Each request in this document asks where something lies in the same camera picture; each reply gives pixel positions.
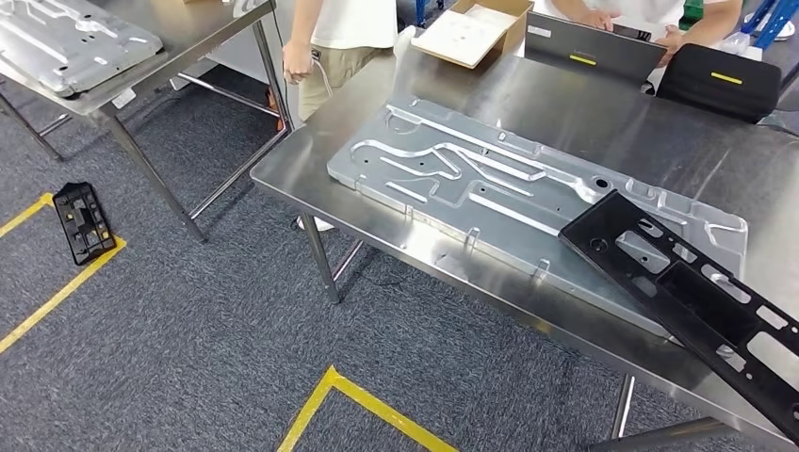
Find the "person's hand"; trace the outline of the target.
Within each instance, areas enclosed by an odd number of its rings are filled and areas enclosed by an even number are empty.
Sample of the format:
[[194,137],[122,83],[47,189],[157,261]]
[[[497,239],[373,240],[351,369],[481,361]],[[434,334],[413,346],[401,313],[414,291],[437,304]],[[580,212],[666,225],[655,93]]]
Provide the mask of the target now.
[[287,83],[298,85],[313,71],[312,47],[308,40],[291,39],[283,48],[283,74]]

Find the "person's left hand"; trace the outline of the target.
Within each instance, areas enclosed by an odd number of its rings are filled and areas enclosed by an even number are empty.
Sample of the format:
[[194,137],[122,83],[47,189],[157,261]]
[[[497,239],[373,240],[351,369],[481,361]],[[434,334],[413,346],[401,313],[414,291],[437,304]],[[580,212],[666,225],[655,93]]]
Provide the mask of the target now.
[[665,27],[665,35],[654,40],[654,43],[665,50],[657,67],[665,67],[683,45],[683,33],[677,25],[667,25]]

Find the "person's right hand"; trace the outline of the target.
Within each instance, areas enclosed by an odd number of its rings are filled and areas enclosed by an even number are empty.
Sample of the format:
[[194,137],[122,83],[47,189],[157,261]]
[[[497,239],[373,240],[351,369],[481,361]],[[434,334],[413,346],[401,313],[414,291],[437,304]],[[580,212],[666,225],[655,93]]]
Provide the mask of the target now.
[[615,11],[605,11],[601,9],[588,9],[582,12],[576,22],[579,24],[588,25],[597,29],[612,32],[614,30],[614,19],[619,14]]

